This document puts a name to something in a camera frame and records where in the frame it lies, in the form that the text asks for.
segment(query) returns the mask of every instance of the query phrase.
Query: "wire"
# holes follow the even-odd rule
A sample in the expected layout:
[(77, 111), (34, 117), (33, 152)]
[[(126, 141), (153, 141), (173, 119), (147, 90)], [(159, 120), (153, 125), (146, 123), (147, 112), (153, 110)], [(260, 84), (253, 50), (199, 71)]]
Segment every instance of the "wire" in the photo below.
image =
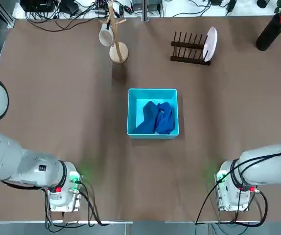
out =
[[(69, 23), (67, 24), (67, 26), (61, 26), (61, 25), (56, 21), (56, 19), (59, 18), (60, 13), (61, 13), (61, 11), (59, 10), (59, 6), (56, 7), (56, 10), (54, 11), (54, 13), (53, 13), (49, 18), (44, 17), (44, 20), (42, 20), (42, 21), (33, 21), (30, 17), (27, 16), (27, 13), (26, 13), (26, 12), (25, 12), (25, 17), (26, 17), (27, 21), (28, 21), (31, 25), (33, 25), (34, 27), (36, 27), (36, 28), (38, 28), (38, 29), (41, 29), (41, 30), (44, 30), (44, 31), (47, 31), (47, 32), (61, 32), (61, 31), (64, 31), (64, 30), (70, 30), (70, 29), (72, 29), (72, 28), (74, 28), (74, 27), (76, 27), (76, 26), (78, 26), (78, 25), (80, 25), (80, 24), (85, 24), (85, 23), (87, 23), (87, 22), (89, 22), (89, 21), (91, 21), (91, 20), (93, 20), (93, 19), (97, 19), (97, 18), (106, 18), (106, 17), (107, 17), (107, 14), (106, 14), (105, 16), (103, 16), (103, 17), (99, 17), (99, 16), (98, 16), (98, 17), (91, 18), (91, 19), (88, 19), (88, 20), (83, 21), (83, 22), (76, 23), (76, 24), (74, 24), (74, 25), (71, 26), (71, 24), (73, 23), (74, 20), (78, 19), (78, 18), (81, 17), (81, 16), (84, 17), (88, 12), (90, 12), (91, 10), (93, 10), (93, 8), (96, 7), (96, 6), (97, 6), (97, 3), (99, 3), (99, 2), (105, 3), (106, 0), (95, 0), (95, 2), (93, 2), (89, 7), (87, 7), (87, 9), (85, 9), (85, 11), (83, 11), (83, 12), (81, 12), (80, 14), (78, 14), (77, 16), (75, 16), (75, 17), (71, 20), (71, 22), (69, 22)], [(35, 13), (35, 15), (34, 15), (34, 13), (32, 13), (32, 14), (30, 13), (30, 15), (32, 15), (32, 17), (34, 17), (34, 18), (36, 18), (35, 16), (37, 16), (36, 13)], [(38, 24), (47, 22), (47, 21), (52, 20), (52, 19), (55, 20), (56, 25), (57, 25), (60, 29), (58, 29), (58, 30), (50, 30), (50, 29), (46, 29), (46, 28), (43, 28), (43, 27), (38, 26)]]
[(214, 229), (213, 224), (211, 224), (211, 226), (212, 226), (212, 230), (214, 231), (214, 234), (217, 235), (217, 232), (216, 232), (216, 230)]
[[(221, 230), (221, 232), (223, 232), (225, 235), (228, 235), (227, 232), (225, 232), (225, 231), (219, 226), (219, 224), (215, 224), (215, 225), (218, 226), (218, 228)], [(246, 227), (244, 231), (242, 231), (241, 233), (239, 233), (239, 234), (237, 234), (237, 235), (243, 235), (247, 230), (248, 230), (248, 227)]]
[(203, 16), (203, 14), (206, 12), (206, 11), (208, 11), (209, 9), (210, 9), (210, 7), (211, 7), (211, 1), (209, 1), (210, 2), (210, 5), (209, 5), (209, 7), (203, 12), (203, 13), (201, 13), (201, 15), (200, 16)]
[(226, 7), (227, 5), (229, 5), (229, 4), (227, 3), (227, 4), (225, 4), (224, 6), (221, 6), (221, 5), (220, 5), (219, 7), (222, 7), (222, 8), (223, 8), (223, 7)]
[(256, 227), (261, 226), (265, 222), (265, 220), (267, 218), (267, 214), (268, 214), (268, 200), (262, 191), (260, 191), (259, 194), (263, 197), (263, 200), (265, 202), (264, 214), (263, 214), (261, 221), (257, 224), (244, 224), (241, 222), (235, 222), (235, 224), (242, 225), (242, 226), (249, 227), (249, 228), (256, 228)]
[(187, 0), (187, 1), (191, 1), (192, 3), (194, 3), (196, 6), (202, 6), (202, 7), (206, 7), (206, 6), (208, 6), (208, 4), (206, 5), (206, 6), (204, 6), (204, 5), (198, 5), (196, 2), (194, 2), (193, 0)]
[(196, 15), (196, 14), (202, 13), (207, 8), (207, 6), (202, 11), (199, 11), (199, 12), (193, 12), (193, 13), (182, 12), (182, 13), (178, 13), (178, 14), (172, 16), (172, 17), (176, 17), (176, 16), (182, 15), (182, 14), (185, 14), (185, 15)]
[(81, 194), (81, 195), (85, 198), (85, 200), (87, 201), (88, 206), (89, 206), (89, 208), (91, 208), (92, 213), (93, 213), (93, 216), (94, 216), (95, 220), (97, 221), (97, 223), (98, 223), (100, 226), (107, 226), (107, 225), (109, 225), (109, 224), (103, 224), (103, 223), (100, 221), (99, 216), (96, 214), (96, 212), (95, 212), (95, 210), (94, 210), (94, 208), (93, 208), (93, 206), (92, 206), (92, 204), (91, 204), (89, 198), (88, 198), (83, 192), (81, 192), (81, 191), (79, 192), (79, 194)]

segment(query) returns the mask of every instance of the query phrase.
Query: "black cable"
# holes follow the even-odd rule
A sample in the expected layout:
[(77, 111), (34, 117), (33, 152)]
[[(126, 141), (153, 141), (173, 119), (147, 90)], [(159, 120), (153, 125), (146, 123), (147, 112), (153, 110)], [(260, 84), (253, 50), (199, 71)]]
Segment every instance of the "black cable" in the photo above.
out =
[(260, 191), (259, 194), (263, 197), (263, 200), (265, 202), (264, 214), (263, 214), (263, 217), (262, 217), (261, 221), (257, 224), (244, 224), (244, 223), (241, 223), (241, 222), (235, 222), (235, 224), (242, 225), (244, 227), (249, 227), (249, 228), (256, 228), (256, 227), (261, 226), (265, 222), (265, 220), (267, 218), (267, 214), (268, 214), (268, 200), (267, 200), (266, 196), (263, 194), (262, 191)]
[(93, 213), (93, 216), (94, 216), (94, 219), (97, 221), (97, 223), (98, 223), (100, 226), (107, 226), (107, 225), (109, 225), (109, 224), (103, 224), (103, 223), (100, 221), (99, 217), (96, 215), (96, 212), (95, 212), (95, 210), (94, 210), (94, 208), (93, 208), (91, 202), (89, 201), (89, 198), (88, 198), (83, 192), (80, 191), (79, 193), (80, 193), (80, 194), (85, 198), (85, 200), (87, 201), (88, 206), (91, 208), (92, 213)]
[(176, 16), (182, 15), (182, 14), (185, 14), (185, 15), (196, 15), (196, 14), (202, 13), (207, 8), (207, 6), (202, 11), (199, 11), (199, 12), (194, 12), (194, 13), (182, 12), (182, 13), (178, 13), (178, 14), (172, 16), (172, 17), (176, 17)]
[(237, 221), (237, 218), (238, 218), (238, 212), (239, 212), (239, 202), (240, 202), (240, 193), (241, 193), (241, 189), (239, 190), (239, 193), (238, 193), (237, 211), (236, 211), (236, 213), (235, 213), (235, 218), (234, 218), (233, 223), (234, 223), (234, 222), (236, 222), (236, 221)]
[[(220, 226), (219, 224), (215, 224), (218, 226), (218, 228), (221, 230), (221, 232), (223, 232), (225, 235), (228, 235)], [(237, 234), (237, 235), (243, 235), (246, 231), (248, 230), (248, 227), (245, 228), (244, 231), (242, 231), (241, 233)]]
[[(75, 182), (75, 183), (82, 185), (82, 186), (84, 187), (84, 189), (85, 189), (86, 195), (89, 196), (89, 195), (88, 195), (87, 187), (86, 187), (86, 185), (85, 185), (83, 182), (78, 181), (78, 182)], [(96, 206), (95, 206), (95, 197), (94, 197), (94, 200), (93, 200), (93, 204), (94, 204), (93, 209), (95, 210), (95, 207), (96, 207)], [(93, 217), (93, 213), (92, 213), (91, 216), (90, 216), (90, 207), (88, 207), (88, 218), (89, 218), (89, 220), (88, 220), (88, 226), (89, 226), (89, 227), (93, 227), (93, 226), (95, 225), (95, 224), (91, 224), (92, 217)]]
[(224, 6), (219, 6), (219, 7), (222, 7), (222, 8), (223, 8), (223, 7), (226, 7), (227, 5), (229, 5), (229, 4), (227, 3), (227, 4), (225, 4)]
[(206, 12), (206, 11), (208, 11), (209, 9), (210, 9), (210, 7), (211, 7), (211, 1), (209, 1), (210, 2), (210, 5), (209, 5), (209, 7), (203, 12), (203, 13), (201, 13), (201, 15), (200, 16), (203, 16), (203, 14)]
[(8, 182), (2, 181), (2, 180), (0, 180), (0, 182), (4, 183), (5, 185), (8, 185), (9, 187), (16, 188), (16, 189), (22, 189), (22, 190), (39, 190), (39, 189), (42, 189), (42, 187), (37, 187), (37, 186), (27, 187), (27, 186), (15, 185), (15, 184), (11, 184), (11, 183), (8, 183)]
[(71, 22), (69, 22), (69, 24), (68, 24), (67, 26), (65, 26), (65, 27), (59, 25), (59, 23), (55, 20), (55, 23), (60, 27), (60, 29), (58, 29), (58, 30), (50, 30), (50, 29), (42, 28), (42, 27), (40, 27), (40, 26), (38, 26), (38, 25), (36, 25), (36, 24), (44, 23), (44, 22), (46, 22), (46, 21), (48, 21), (48, 20), (50, 20), (50, 19), (57, 19), (57, 18), (59, 17), (59, 14), (60, 14), (60, 10), (58, 10), (59, 7), (57, 7), (57, 9), (56, 9), (55, 12), (51, 15), (51, 17), (49, 17), (48, 19), (45, 19), (44, 21), (41, 21), (41, 22), (40, 22), (40, 21), (34, 22), (31, 18), (29, 18), (29, 17), (27, 16), (27, 13), (25, 13), (25, 16), (26, 16), (27, 21), (28, 21), (31, 25), (33, 25), (34, 27), (36, 27), (36, 28), (38, 28), (38, 29), (41, 29), (41, 30), (44, 30), (44, 31), (47, 31), (47, 32), (61, 32), (61, 31), (64, 31), (64, 30), (70, 30), (70, 29), (72, 29), (72, 28), (74, 28), (74, 27), (76, 27), (76, 26), (78, 26), (78, 25), (80, 25), (80, 24), (84, 24), (84, 23), (87, 23), (87, 22), (89, 22), (89, 21), (91, 21), (91, 20), (93, 20), (93, 19), (99, 18), (99, 17), (91, 18), (91, 19), (88, 19), (88, 20), (86, 20), (86, 21), (79, 22), (79, 23), (76, 23), (76, 24), (70, 26), (70, 25), (73, 23), (74, 20), (78, 19), (78, 18), (81, 17), (82, 15), (86, 15), (89, 11), (93, 10), (93, 7), (95, 7), (95, 5), (96, 5), (97, 2), (98, 2), (98, 0), (96, 0), (95, 2), (93, 2), (85, 11), (83, 11), (83, 12), (80, 13), (80, 14), (78, 14), (78, 15), (77, 15), (75, 18), (73, 18), (73, 19), (71, 20)]
[(206, 6), (208, 6), (208, 4), (206, 5), (206, 6), (204, 6), (204, 5), (198, 5), (196, 2), (194, 2), (193, 0), (188, 0), (188, 1), (191, 1), (192, 3), (194, 3), (196, 6), (202, 6), (202, 7), (206, 7)]

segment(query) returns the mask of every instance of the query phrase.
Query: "table surface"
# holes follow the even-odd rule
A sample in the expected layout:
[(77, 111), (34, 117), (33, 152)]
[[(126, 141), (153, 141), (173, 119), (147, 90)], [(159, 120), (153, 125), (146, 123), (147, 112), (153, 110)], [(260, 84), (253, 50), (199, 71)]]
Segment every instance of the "table surface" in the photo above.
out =
[[(129, 48), (123, 65), (112, 64), (100, 44), (97, 20), (60, 33), (19, 20), (0, 59), (10, 97), (0, 132), (72, 161), (93, 186), (102, 220), (195, 221), (223, 161), (281, 143), (281, 35), (265, 52), (254, 46), (269, 20), (129, 19), (118, 30)], [(206, 34), (211, 26), (218, 31), (211, 66), (170, 61), (174, 31)], [(129, 139), (129, 88), (177, 89), (178, 138)], [(281, 221), (281, 185), (259, 188), (269, 201), (267, 220)], [(42, 221), (43, 203), (41, 192), (0, 183), (0, 221)], [(87, 220), (86, 209), (82, 200), (67, 220)], [(239, 219), (258, 221), (257, 206)], [(210, 200), (201, 220), (218, 220)]]
[[(130, 6), (129, 0), (118, 0), (120, 3)], [(195, 3), (193, 3), (190, 0), (163, 0), (162, 6), (163, 6), (163, 12), (161, 12), (161, 17), (172, 17), (177, 15), (177, 17), (198, 17), (202, 14), (202, 11), (207, 6), (208, 1), (206, 0), (193, 0)], [(77, 0), (78, 3), (80, 3), (83, 6), (89, 6), (94, 0)], [(225, 6), (227, 3), (229, 3), (230, 0), (223, 0), (221, 3), (221, 6)], [(272, 16), (274, 15), (274, 10), (277, 7), (277, 0), (270, 0), (269, 3), (265, 8), (259, 8), (257, 6), (257, 0), (237, 0), (236, 5), (231, 13), (228, 14), (228, 16)], [(82, 7), (79, 5), (79, 8), (81, 11), (85, 10), (85, 7)], [(114, 3), (114, 9), (119, 12), (119, 6), (117, 3)], [(141, 14), (140, 11), (135, 9), (135, 13), (130, 15), (128, 13), (124, 13), (124, 17), (140, 17)], [(220, 7), (220, 6), (211, 6), (205, 13), (203, 13), (203, 16), (226, 16), (227, 10), (226, 7)], [(16, 6), (13, 10), (12, 14), (17, 19), (25, 19), (25, 12), (23, 11), (22, 7), (19, 3), (16, 3)], [(91, 11), (90, 13), (86, 14), (84, 16), (85, 19), (90, 19), (98, 17), (97, 14), (95, 14), (94, 11)], [(151, 13), (148, 13), (148, 17), (154, 18), (159, 17), (159, 13), (157, 11), (153, 11)]]

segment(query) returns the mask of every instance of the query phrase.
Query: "blue cloth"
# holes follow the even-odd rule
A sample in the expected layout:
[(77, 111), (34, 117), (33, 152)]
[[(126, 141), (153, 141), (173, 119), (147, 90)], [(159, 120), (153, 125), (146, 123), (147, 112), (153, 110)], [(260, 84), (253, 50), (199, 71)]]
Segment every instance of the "blue cloth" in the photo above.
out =
[(149, 101), (143, 107), (144, 121), (135, 129), (135, 134), (170, 134), (175, 128), (175, 119), (168, 102), (155, 105)]

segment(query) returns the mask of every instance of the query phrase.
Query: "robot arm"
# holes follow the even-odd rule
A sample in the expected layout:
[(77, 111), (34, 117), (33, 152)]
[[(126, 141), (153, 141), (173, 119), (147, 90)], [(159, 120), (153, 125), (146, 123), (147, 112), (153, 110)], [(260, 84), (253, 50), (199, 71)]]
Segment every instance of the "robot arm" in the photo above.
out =
[[(0, 82), (0, 119), (9, 106), (8, 92)], [(52, 211), (77, 211), (80, 176), (75, 166), (51, 154), (22, 149), (15, 140), (0, 134), (0, 181), (48, 188)]]
[[(252, 160), (244, 163), (250, 159), (273, 154), (279, 156), (261, 162)], [(240, 167), (233, 170), (216, 189), (218, 207), (221, 211), (245, 210), (250, 200), (250, 186), (281, 184), (281, 144), (245, 151), (239, 159), (225, 161), (216, 174), (216, 181), (238, 165)]]

